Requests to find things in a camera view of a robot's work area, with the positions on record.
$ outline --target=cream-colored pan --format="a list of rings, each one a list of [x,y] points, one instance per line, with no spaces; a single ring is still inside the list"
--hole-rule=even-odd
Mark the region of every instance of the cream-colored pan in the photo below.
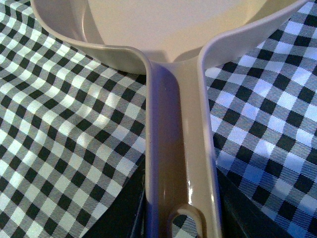
[[[146,236],[191,216],[221,237],[204,70],[256,47],[307,0],[31,0],[42,26],[123,71],[147,74]]]

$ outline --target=gingham tablecloth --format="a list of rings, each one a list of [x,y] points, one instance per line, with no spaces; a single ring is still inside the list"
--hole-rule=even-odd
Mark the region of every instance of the gingham tablecloth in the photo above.
[[[27,0],[0,19],[0,237],[81,237],[145,157],[146,78],[49,35]],[[317,237],[316,27],[312,0],[206,71],[218,168],[295,238]]]

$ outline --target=handle hole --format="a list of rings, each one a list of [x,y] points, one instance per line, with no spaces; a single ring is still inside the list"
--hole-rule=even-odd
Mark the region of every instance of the handle hole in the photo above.
[[[197,237],[197,228],[195,221],[186,215],[175,217],[172,222],[173,238]]]

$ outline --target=frying pan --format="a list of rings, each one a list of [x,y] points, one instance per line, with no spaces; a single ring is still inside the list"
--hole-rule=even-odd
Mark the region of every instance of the frying pan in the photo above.
[[[31,0],[42,26],[101,62],[147,74],[146,236],[179,214],[220,238],[204,70],[270,36],[307,0]]]

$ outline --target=tablecloth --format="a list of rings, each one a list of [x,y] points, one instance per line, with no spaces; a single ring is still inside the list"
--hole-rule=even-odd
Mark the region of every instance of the tablecloth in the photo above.
[[[0,19],[0,237],[81,237],[145,158],[146,77],[48,34],[27,0]],[[295,238],[317,237],[316,27],[311,0],[206,71],[217,167]]]

